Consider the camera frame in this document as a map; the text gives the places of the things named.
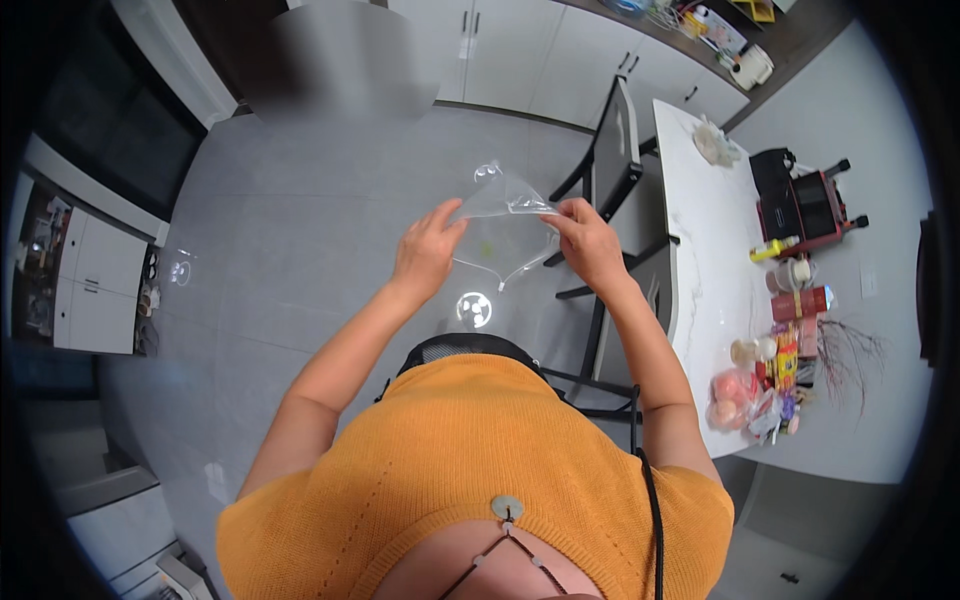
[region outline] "electric kettle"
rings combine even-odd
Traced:
[[[774,62],[759,46],[751,46],[740,57],[740,61],[731,70],[733,80],[740,87],[750,91],[754,85],[762,84],[774,72]]]

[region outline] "tabletop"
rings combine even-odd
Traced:
[[[773,325],[764,268],[748,255],[763,243],[759,196],[743,148],[733,168],[710,165],[693,143],[699,118],[660,100],[654,101],[654,118],[667,229],[680,239],[671,343],[690,381],[707,450],[716,458],[754,442],[741,431],[711,428],[707,407],[710,380],[733,366],[731,343]]]

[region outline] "woman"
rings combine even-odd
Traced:
[[[649,598],[662,588],[668,598],[705,597],[726,558],[732,503],[683,368],[616,234],[582,198],[541,218],[560,231],[567,263],[623,341],[642,390],[642,460],[498,339],[490,353],[415,348],[382,401],[333,442],[384,347],[449,274],[467,228],[447,224],[460,204],[449,200],[407,229],[393,277],[280,402],[237,502],[220,516],[231,591],[525,600]]]

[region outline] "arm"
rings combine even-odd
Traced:
[[[650,464],[690,468],[721,483],[700,435],[684,368],[627,273],[616,232],[583,198],[563,201],[559,210],[563,216],[541,218],[560,230],[564,258],[610,311],[631,378],[640,386],[643,450]]]
[[[446,222],[461,203],[448,200],[407,229],[390,281],[303,367],[280,401],[238,500],[278,477],[312,467],[330,449],[340,414],[383,349],[449,275],[467,221]]]

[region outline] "gray tile floor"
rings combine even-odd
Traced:
[[[475,191],[474,169],[492,159],[545,197],[588,144],[582,133],[460,108],[432,108],[402,143],[363,160],[338,153],[336,140],[274,133],[255,115],[213,128],[161,253],[162,274],[186,259],[191,277],[161,284],[158,356],[103,357],[100,385],[108,432],[159,478],[181,542],[223,597],[216,516],[239,490],[290,381],[390,275],[400,234],[439,202]],[[593,299],[553,294],[579,279],[566,266],[539,267],[501,296],[496,284],[456,264],[387,347],[340,426],[370,405],[412,346],[456,329],[456,300],[467,291],[492,300],[485,331],[544,366],[576,371]],[[601,426],[619,442],[629,438],[625,426]]]

